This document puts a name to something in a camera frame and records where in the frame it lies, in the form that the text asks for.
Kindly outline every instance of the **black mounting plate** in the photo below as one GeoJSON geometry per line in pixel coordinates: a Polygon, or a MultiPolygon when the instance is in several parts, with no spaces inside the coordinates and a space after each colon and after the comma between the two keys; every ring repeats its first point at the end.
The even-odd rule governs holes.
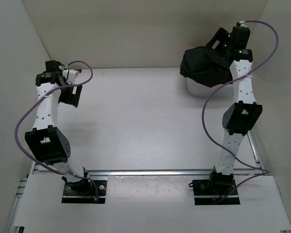
{"type": "MultiPolygon", "coordinates": [[[[194,192],[195,205],[239,205],[238,192],[235,190],[223,201],[216,203],[218,197],[221,194],[215,193],[212,188],[210,188],[210,180],[193,180],[192,185],[194,192]]],[[[225,194],[229,193],[233,187],[235,187],[235,181],[232,183],[232,187],[225,191],[225,194]]]]}
{"type": "Polygon", "coordinates": [[[104,204],[106,202],[107,181],[94,180],[94,182],[98,190],[98,200],[95,200],[95,188],[92,188],[91,192],[83,194],[71,190],[68,184],[65,183],[62,203],[104,204]]]}

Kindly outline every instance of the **black fabric object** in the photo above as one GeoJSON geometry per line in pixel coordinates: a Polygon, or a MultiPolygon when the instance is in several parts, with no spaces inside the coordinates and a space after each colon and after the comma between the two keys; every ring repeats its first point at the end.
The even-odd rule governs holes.
{"type": "Polygon", "coordinates": [[[225,84],[233,79],[228,61],[218,56],[213,48],[206,47],[185,51],[180,74],[207,87],[225,84]]]}

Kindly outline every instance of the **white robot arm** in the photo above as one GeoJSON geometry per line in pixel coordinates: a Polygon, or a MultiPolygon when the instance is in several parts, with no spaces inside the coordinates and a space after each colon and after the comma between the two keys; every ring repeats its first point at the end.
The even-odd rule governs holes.
{"type": "MultiPolygon", "coordinates": [[[[252,66],[251,50],[243,49],[238,53],[242,58],[249,57],[249,59],[232,62],[230,71],[234,80],[246,75],[252,66]]],[[[248,75],[234,83],[234,104],[224,113],[222,119],[223,146],[235,155],[243,138],[253,128],[262,113],[262,105],[256,103],[253,95],[251,78],[252,75],[248,75]]],[[[235,157],[225,149],[221,149],[220,157],[210,174],[210,185],[215,192],[222,192],[232,186],[234,163],[235,157]]]]}
{"type": "MultiPolygon", "coordinates": [[[[248,60],[240,60],[234,61],[230,66],[230,71],[233,79],[237,79],[251,70],[252,62],[248,60]]],[[[234,102],[239,103],[242,102],[244,104],[256,104],[256,99],[253,95],[252,84],[251,84],[252,75],[248,75],[246,78],[234,83],[234,102]]],[[[248,115],[249,112],[244,109],[242,115],[248,115]]],[[[234,154],[237,155],[238,148],[244,138],[243,133],[234,133],[230,134],[227,128],[224,129],[224,140],[223,146],[228,148],[234,154]]],[[[233,174],[233,168],[235,163],[235,157],[231,156],[231,154],[222,149],[220,153],[219,160],[215,165],[215,170],[218,173],[222,173],[223,175],[233,174]]]]}
{"type": "MultiPolygon", "coordinates": [[[[59,62],[46,62],[46,71],[36,77],[38,98],[58,86],[74,84],[79,71],[63,69],[59,62]]],[[[62,179],[70,188],[85,193],[91,190],[91,183],[72,174],[79,177],[88,177],[88,174],[77,156],[71,154],[69,141],[57,128],[58,104],[63,102],[77,107],[81,89],[82,86],[77,87],[73,94],[73,87],[67,87],[48,95],[38,106],[32,131],[25,133],[25,140],[36,159],[67,173],[62,179]]]]}

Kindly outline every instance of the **white enclosure wall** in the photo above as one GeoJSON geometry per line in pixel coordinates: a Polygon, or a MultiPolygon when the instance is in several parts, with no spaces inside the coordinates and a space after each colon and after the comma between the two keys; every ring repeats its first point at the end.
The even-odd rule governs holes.
{"type": "MultiPolygon", "coordinates": [[[[36,100],[35,76],[49,58],[20,0],[0,0],[0,233],[29,160],[14,141],[17,120],[36,100]]],[[[21,129],[29,129],[32,119],[21,129]]]]}
{"type": "MultiPolygon", "coordinates": [[[[263,162],[276,177],[291,221],[291,0],[269,0],[260,19],[275,26],[280,43],[269,65],[254,78],[263,113],[253,133],[263,162]]],[[[250,43],[255,64],[268,56],[274,43],[273,33],[259,25],[250,43]]]]}
{"type": "Polygon", "coordinates": [[[52,58],[93,68],[178,67],[185,50],[259,18],[266,1],[23,0],[52,58]]]}

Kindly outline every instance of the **purple cable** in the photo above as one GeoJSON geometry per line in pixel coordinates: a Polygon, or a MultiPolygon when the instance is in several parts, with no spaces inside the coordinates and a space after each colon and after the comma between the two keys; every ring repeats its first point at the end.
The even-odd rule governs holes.
{"type": "MultiPolygon", "coordinates": [[[[56,90],[60,90],[60,89],[64,89],[64,88],[66,88],[66,87],[75,87],[75,86],[81,86],[81,85],[84,85],[84,84],[86,84],[86,83],[88,83],[89,81],[91,81],[91,79],[93,78],[93,70],[92,70],[92,68],[86,63],[86,62],[83,62],[83,61],[73,61],[73,62],[70,62],[67,66],[69,66],[69,65],[71,65],[71,64],[74,64],[74,63],[83,63],[84,65],[86,65],[89,69],[90,69],[90,71],[91,71],[91,76],[90,76],[90,78],[88,79],[88,80],[86,80],[86,81],[84,81],[84,82],[82,82],[82,83],[79,83],[79,84],[73,84],[73,85],[63,85],[63,86],[59,86],[59,87],[56,87],[56,88],[54,88],[54,89],[51,89],[50,91],[48,91],[44,96],[42,96],[21,118],[20,118],[20,120],[18,121],[18,123],[16,124],[16,126],[15,126],[15,131],[14,131],[14,138],[15,138],[15,141],[16,141],[16,144],[17,144],[17,146],[20,148],[20,150],[25,154],[25,155],[27,155],[27,157],[29,157],[31,160],[33,160],[35,163],[37,163],[38,165],[40,165],[40,166],[42,166],[42,167],[44,167],[44,168],[46,168],[47,170],[49,170],[49,171],[51,171],[51,172],[54,172],[54,173],[56,173],[56,174],[58,174],[58,175],[66,175],[66,174],[68,174],[68,172],[67,173],[62,173],[62,172],[60,172],[60,171],[58,171],[58,170],[55,170],[55,169],[53,169],[53,168],[51,168],[51,167],[49,167],[49,166],[47,166],[47,165],[45,165],[44,163],[42,163],[42,162],[40,162],[39,160],[37,160],[35,157],[33,157],[28,151],[26,151],[26,149],[22,146],[22,144],[20,143],[20,141],[19,141],[19,138],[18,138],[18,129],[19,129],[19,127],[20,127],[20,125],[21,125],[21,123],[24,121],[24,119],[37,107],[37,106],[39,106],[39,104],[48,96],[48,95],[50,95],[50,94],[52,94],[54,91],[56,91],[56,90]]],[[[98,189],[97,189],[97,186],[96,186],[96,184],[95,184],[95,182],[91,179],[91,178],[89,178],[89,177],[81,177],[81,176],[78,176],[78,175],[76,175],[76,174],[71,174],[70,173],[70,175],[73,175],[74,177],[76,177],[76,178],[79,178],[79,179],[86,179],[86,180],[89,180],[93,185],[94,185],[94,187],[95,187],[95,191],[96,191],[96,193],[95,193],[95,197],[96,198],[98,198],[98,189]]]]}
{"type": "Polygon", "coordinates": [[[252,72],[256,71],[257,69],[259,69],[262,65],[264,65],[266,62],[268,62],[271,57],[274,55],[274,53],[276,52],[277,48],[278,48],[278,45],[279,45],[279,35],[278,35],[278,32],[276,31],[276,29],[270,25],[269,23],[267,22],[263,22],[263,21],[260,21],[260,20],[247,20],[247,21],[242,21],[242,22],[245,22],[245,23],[261,23],[261,24],[264,24],[266,26],[268,26],[269,28],[271,28],[273,30],[273,32],[275,33],[275,36],[276,36],[276,45],[273,49],[273,51],[271,52],[271,54],[261,63],[259,64],[257,67],[255,67],[253,70],[249,71],[246,75],[244,76],[241,76],[240,78],[237,78],[237,79],[234,79],[232,81],[229,81],[227,82],[226,84],[223,84],[222,86],[218,87],[208,98],[207,100],[205,101],[204,103],[204,106],[203,106],[203,111],[202,111],[202,124],[203,124],[203,128],[204,128],[204,131],[207,135],[207,137],[214,143],[216,144],[217,146],[221,147],[222,149],[226,150],[227,152],[229,152],[233,157],[235,157],[235,160],[237,160],[239,163],[249,167],[249,168],[253,168],[253,169],[256,169],[256,170],[260,170],[262,171],[261,174],[258,174],[258,175],[254,175],[250,178],[247,178],[245,180],[243,180],[242,182],[240,182],[237,186],[235,186],[228,194],[226,194],[223,198],[221,198],[219,201],[215,202],[214,204],[218,204],[220,202],[222,202],[224,199],[226,199],[231,193],[233,193],[240,185],[242,185],[243,183],[245,183],[246,181],[250,180],[250,179],[253,179],[255,177],[258,177],[258,176],[262,176],[262,175],[265,175],[265,174],[268,174],[269,171],[268,170],[265,170],[265,169],[262,169],[262,168],[259,168],[259,167],[254,167],[254,166],[251,166],[249,164],[246,164],[244,163],[243,161],[241,161],[239,158],[237,158],[237,156],[232,152],[230,151],[228,148],[224,147],[223,145],[221,145],[220,143],[218,143],[217,141],[215,141],[211,135],[209,134],[207,128],[206,128],[206,124],[205,124],[205,109],[206,109],[206,106],[209,102],[209,100],[212,98],[212,96],[217,92],[219,91],[220,89],[222,89],[223,87],[229,85],[229,84],[232,84],[234,82],[237,82],[245,77],[247,77],[247,75],[251,74],[252,72]]]}

